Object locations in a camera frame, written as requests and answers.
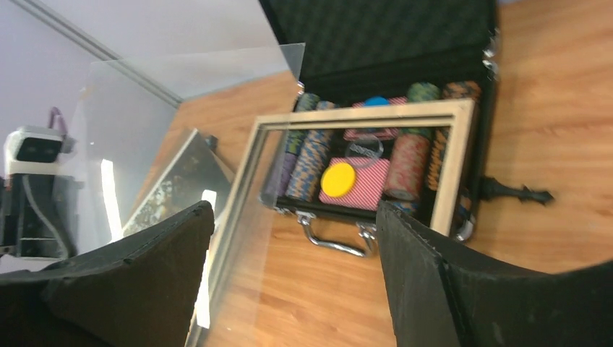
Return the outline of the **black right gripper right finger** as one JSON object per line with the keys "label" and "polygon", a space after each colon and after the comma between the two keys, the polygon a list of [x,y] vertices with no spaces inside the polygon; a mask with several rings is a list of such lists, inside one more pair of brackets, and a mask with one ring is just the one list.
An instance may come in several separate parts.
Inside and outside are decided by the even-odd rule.
{"label": "black right gripper right finger", "polygon": [[477,252],[388,202],[377,239],[398,346],[610,346],[612,262],[541,273]]}

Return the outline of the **clear acrylic sheet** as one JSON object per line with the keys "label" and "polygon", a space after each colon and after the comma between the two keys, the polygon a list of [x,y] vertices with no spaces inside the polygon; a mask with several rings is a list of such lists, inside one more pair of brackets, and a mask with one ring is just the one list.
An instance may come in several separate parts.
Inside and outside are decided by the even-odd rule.
{"label": "clear acrylic sheet", "polygon": [[[92,64],[72,119],[74,153],[60,170],[83,184],[60,189],[77,251],[126,237],[124,224],[193,129],[217,138],[215,153],[235,176],[239,158],[226,130],[245,129],[250,116],[293,113],[304,51],[303,43],[291,43]],[[280,172],[258,196],[268,208],[276,202],[282,148]]]}

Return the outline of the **autumn leaves photo print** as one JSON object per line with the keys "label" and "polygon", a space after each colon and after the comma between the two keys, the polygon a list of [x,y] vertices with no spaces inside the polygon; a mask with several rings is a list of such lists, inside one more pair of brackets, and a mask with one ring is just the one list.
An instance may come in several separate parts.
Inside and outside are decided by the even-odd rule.
{"label": "autumn leaves photo print", "polygon": [[124,224],[124,236],[154,226],[201,200],[211,204],[215,224],[220,225],[234,172],[216,155],[216,140],[198,129],[185,134],[176,154]]}

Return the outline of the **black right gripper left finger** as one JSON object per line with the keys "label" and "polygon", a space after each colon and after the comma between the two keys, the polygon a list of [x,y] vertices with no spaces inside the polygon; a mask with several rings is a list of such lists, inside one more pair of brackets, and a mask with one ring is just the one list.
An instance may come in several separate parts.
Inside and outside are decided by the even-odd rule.
{"label": "black right gripper left finger", "polygon": [[183,346],[215,229],[208,202],[42,270],[1,276],[3,346]]}

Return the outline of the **light wooden picture frame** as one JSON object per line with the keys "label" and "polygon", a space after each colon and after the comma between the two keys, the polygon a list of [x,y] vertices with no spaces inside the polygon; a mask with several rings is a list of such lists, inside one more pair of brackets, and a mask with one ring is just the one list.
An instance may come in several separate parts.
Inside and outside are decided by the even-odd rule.
{"label": "light wooden picture frame", "polygon": [[288,129],[365,127],[449,127],[442,160],[442,192],[434,201],[431,227],[448,235],[458,196],[461,169],[471,132],[473,103],[466,99],[428,101],[403,106],[336,108],[324,111],[250,116],[234,136],[239,164],[225,207],[212,235],[202,279],[201,300],[194,308],[188,346],[253,346],[274,211],[259,201]]}

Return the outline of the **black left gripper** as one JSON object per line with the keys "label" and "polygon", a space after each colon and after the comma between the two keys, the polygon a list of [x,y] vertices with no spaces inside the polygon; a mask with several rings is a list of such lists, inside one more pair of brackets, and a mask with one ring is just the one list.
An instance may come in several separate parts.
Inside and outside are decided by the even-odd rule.
{"label": "black left gripper", "polygon": [[69,232],[68,199],[61,188],[80,184],[66,176],[19,173],[2,179],[1,255],[69,259],[77,254]]}

